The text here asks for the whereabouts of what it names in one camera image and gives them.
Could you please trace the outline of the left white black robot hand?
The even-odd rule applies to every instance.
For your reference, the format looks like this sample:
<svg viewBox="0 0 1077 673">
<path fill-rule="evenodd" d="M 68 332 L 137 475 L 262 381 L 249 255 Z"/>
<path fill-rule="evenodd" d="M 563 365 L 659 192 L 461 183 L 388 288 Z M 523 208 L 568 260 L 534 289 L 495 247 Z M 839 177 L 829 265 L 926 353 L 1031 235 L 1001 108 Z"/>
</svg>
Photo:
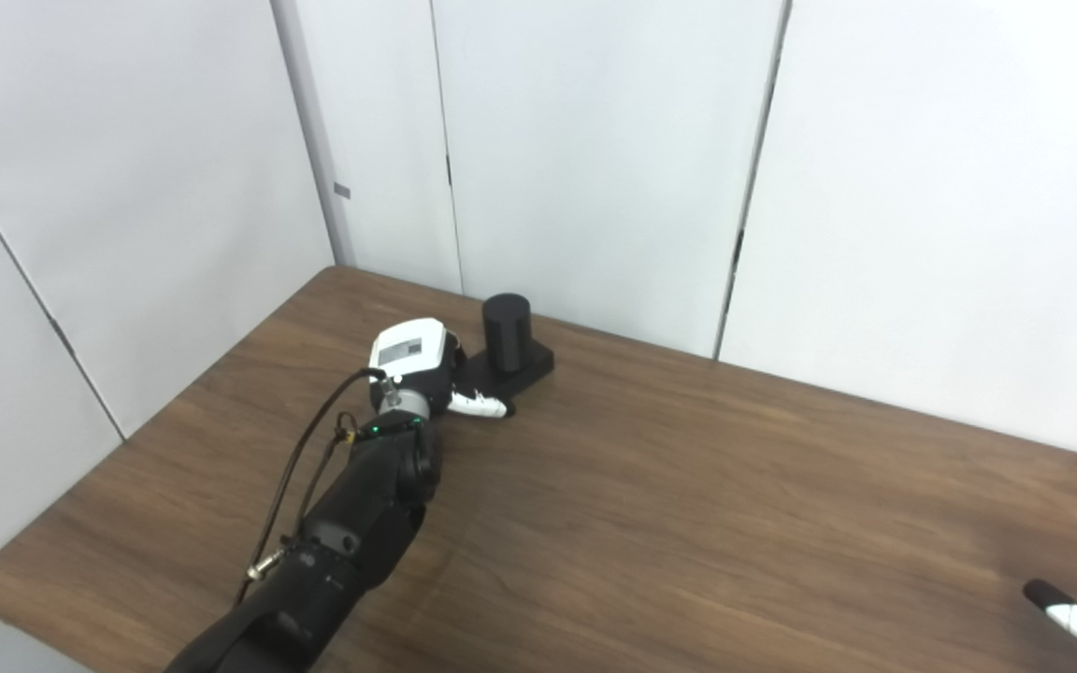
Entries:
<svg viewBox="0 0 1077 673">
<path fill-rule="evenodd" d="M 454 332 L 433 318 L 415 319 L 386 328 L 373 341 L 370 404 L 377 413 L 405 410 L 424 419 L 452 412 L 505 419 L 514 405 L 492 396 L 475 382 L 468 357 Z"/>
</svg>

